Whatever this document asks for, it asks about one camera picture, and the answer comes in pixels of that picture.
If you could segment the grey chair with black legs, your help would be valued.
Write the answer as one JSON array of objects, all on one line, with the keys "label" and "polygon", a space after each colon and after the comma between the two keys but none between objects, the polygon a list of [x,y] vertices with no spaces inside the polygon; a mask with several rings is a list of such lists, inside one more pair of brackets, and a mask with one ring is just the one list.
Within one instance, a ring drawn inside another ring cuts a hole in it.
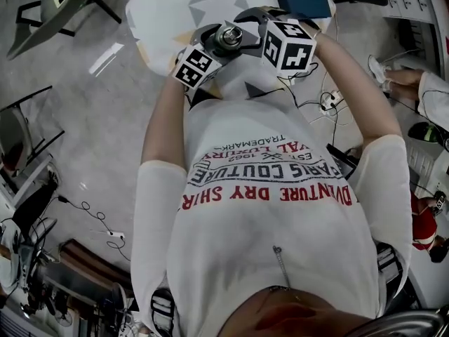
[{"label": "grey chair with black legs", "polygon": [[[10,105],[0,108],[0,169],[5,168],[8,172],[16,175],[28,167],[44,150],[65,134],[65,131],[61,130],[61,132],[48,142],[46,142],[45,138],[42,138],[37,145],[34,145],[32,142],[29,122],[21,109],[22,103],[31,100],[38,94],[49,91],[52,88],[52,86],[47,86],[26,95]],[[23,146],[22,154],[15,169],[10,171],[4,166],[2,155],[7,153],[17,144]]]},{"label": "grey chair with black legs", "polygon": [[7,58],[13,60],[30,49],[48,41],[56,34],[74,37],[65,25],[85,6],[95,4],[117,23],[121,18],[103,0],[66,0],[56,8],[53,0],[38,0],[18,7],[15,36]]}]

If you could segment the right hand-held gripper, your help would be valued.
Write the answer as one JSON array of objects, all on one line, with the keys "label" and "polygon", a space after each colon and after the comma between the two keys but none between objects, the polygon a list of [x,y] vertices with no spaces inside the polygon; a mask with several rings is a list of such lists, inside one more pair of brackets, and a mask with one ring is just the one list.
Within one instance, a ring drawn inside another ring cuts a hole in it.
[{"label": "right hand-held gripper", "polygon": [[[258,51],[262,48],[261,63],[273,70],[276,76],[289,79],[309,71],[316,49],[316,40],[294,18],[281,20],[265,14],[263,39],[242,30],[241,51]],[[239,13],[234,22],[262,23],[262,9],[253,7]]]}]

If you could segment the white printed paper sheet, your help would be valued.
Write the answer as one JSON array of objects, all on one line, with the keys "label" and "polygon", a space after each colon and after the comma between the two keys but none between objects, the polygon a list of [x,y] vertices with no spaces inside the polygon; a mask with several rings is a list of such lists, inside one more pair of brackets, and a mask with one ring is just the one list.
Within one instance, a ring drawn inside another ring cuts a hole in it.
[{"label": "white printed paper sheet", "polygon": [[397,18],[434,24],[431,0],[387,0],[381,7],[384,18]]}]

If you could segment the person's left forearm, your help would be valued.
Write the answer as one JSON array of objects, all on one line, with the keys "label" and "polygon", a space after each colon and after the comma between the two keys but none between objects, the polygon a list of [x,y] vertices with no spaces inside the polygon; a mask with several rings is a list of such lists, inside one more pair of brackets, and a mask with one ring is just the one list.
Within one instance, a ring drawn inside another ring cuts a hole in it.
[{"label": "person's left forearm", "polygon": [[150,117],[141,162],[164,161],[185,169],[184,86],[167,77]]}]

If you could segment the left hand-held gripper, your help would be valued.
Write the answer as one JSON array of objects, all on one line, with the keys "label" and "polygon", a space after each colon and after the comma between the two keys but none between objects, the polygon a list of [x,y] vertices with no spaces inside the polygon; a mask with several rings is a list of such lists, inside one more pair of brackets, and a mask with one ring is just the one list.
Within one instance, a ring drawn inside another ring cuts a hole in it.
[{"label": "left hand-held gripper", "polygon": [[226,24],[215,23],[198,28],[191,37],[190,44],[177,42],[181,48],[173,70],[173,78],[181,84],[196,90],[209,82],[227,63],[241,56],[241,51],[221,49],[220,56],[215,54],[215,45],[222,44],[220,35]]}]

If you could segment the white cabinet table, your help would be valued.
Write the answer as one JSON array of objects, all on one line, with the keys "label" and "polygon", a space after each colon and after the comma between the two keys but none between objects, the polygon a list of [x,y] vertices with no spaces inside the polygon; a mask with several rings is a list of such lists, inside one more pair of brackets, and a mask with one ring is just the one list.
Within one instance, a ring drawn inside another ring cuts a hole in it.
[{"label": "white cabinet table", "polygon": [[25,182],[22,184],[17,192],[9,192],[6,188],[6,180],[0,176],[0,201],[4,204],[7,210],[14,210],[20,200],[24,197],[25,193],[35,182],[38,175],[50,164],[53,156],[48,154],[47,157],[28,175]]}]

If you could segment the red item on chair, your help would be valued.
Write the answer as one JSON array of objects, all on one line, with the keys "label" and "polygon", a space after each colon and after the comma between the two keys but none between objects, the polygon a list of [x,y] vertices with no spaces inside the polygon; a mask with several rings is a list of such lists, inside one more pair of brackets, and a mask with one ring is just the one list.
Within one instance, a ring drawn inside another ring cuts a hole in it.
[{"label": "red item on chair", "polygon": [[15,169],[20,160],[22,150],[23,146],[21,144],[17,144],[12,147],[7,153],[2,155],[2,162],[8,170],[12,171]]}]

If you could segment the triangle-patterned tablecloth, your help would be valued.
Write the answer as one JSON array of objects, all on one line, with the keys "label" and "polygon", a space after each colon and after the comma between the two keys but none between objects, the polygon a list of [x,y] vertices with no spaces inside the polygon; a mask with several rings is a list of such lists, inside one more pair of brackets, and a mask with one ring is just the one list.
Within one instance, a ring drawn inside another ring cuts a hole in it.
[{"label": "triangle-patterned tablecloth", "polygon": [[[335,7],[331,0],[328,2],[332,15]],[[239,13],[253,7],[262,9],[262,23],[234,22]],[[278,0],[130,0],[126,6],[128,23],[145,63],[151,71],[163,77],[173,77],[177,55],[181,50],[177,42],[190,44],[198,28],[223,23],[240,27],[263,39],[266,13],[281,20],[294,18],[301,25],[311,23],[320,29],[325,29],[331,18],[312,19],[290,13],[279,7]],[[225,60],[227,64],[197,90],[200,88],[217,98],[255,98],[292,86],[296,79],[306,77],[317,66],[312,59],[307,73],[284,79],[262,65],[261,55],[262,48],[258,51],[241,51],[238,58]],[[196,90],[187,88],[187,92],[194,95]]]}]

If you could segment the black hip device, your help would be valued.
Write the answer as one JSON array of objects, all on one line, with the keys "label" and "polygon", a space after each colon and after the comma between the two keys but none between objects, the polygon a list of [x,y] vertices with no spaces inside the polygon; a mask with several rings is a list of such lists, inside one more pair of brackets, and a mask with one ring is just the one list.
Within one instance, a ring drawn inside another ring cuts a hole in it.
[{"label": "black hip device", "polygon": [[335,163],[337,164],[337,167],[340,170],[340,173],[348,180],[354,173],[357,167],[357,163],[355,163],[354,160],[350,158],[350,156],[341,152],[331,144],[327,144],[326,149],[333,157]]}]

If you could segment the white printed t-shirt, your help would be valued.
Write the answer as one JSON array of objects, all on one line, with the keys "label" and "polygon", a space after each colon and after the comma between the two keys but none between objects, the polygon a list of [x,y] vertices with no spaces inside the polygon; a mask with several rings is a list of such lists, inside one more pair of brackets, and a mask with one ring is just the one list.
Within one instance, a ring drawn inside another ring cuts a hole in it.
[{"label": "white printed t-shirt", "polygon": [[174,300],[174,337],[215,337],[254,293],[291,287],[368,318],[381,311],[376,243],[410,265],[406,145],[370,143],[347,180],[300,114],[207,100],[187,116],[187,167],[138,171],[131,277],[141,320],[161,333],[155,291]]}]

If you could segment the person's black trousers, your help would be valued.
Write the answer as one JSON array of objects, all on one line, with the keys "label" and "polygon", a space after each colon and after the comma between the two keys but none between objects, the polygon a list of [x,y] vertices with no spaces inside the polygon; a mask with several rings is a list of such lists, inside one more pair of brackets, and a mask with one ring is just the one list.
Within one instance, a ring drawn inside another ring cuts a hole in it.
[{"label": "person's black trousers", "polygon": [[193,98],[191,99],[190,104],[190,110],[192,110],[195,106],[197,106],[199,103],[202,103],[203,101],[216,99],[216,97],[209,92],[198,89],[196,90],[195,94],[193,95]]}]

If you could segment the person's right forearm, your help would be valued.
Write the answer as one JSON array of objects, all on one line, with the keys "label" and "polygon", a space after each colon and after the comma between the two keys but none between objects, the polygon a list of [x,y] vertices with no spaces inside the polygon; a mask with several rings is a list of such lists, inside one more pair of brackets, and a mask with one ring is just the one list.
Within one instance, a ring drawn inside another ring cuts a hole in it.
[{"label": "person's right forearm", "polygon": [[340,90],[361,132],[363,144],[383,136],[402,136],[401,127],[383,92],[367,72],[327,34],[307,28],[316,41],[315,56]]}]

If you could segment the black office chair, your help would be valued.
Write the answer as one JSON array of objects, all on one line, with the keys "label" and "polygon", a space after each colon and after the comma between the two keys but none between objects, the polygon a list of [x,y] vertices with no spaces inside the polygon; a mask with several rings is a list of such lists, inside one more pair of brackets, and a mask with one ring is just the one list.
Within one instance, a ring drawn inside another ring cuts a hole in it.
[{"label": "black office chair", "polygon": [[24,238],[28,238],[31,226],[42,215],[57,188],[58,184],[54,180],[49,180],[16,209],[12,221],[18,226]]}]

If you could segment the brown wooden board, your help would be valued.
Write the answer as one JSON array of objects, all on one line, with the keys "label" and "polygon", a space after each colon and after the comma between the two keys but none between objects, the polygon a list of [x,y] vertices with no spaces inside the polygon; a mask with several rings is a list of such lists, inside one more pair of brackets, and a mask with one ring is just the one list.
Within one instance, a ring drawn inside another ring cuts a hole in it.
[{"label": "brown wooden board", "polygon": [[129,272],[112,265],[75,239],[70,239],[62,245],[60,261],[82,277],[105,289],[111,289],[113,283],[120,284],[124,289],[132,289]]}]

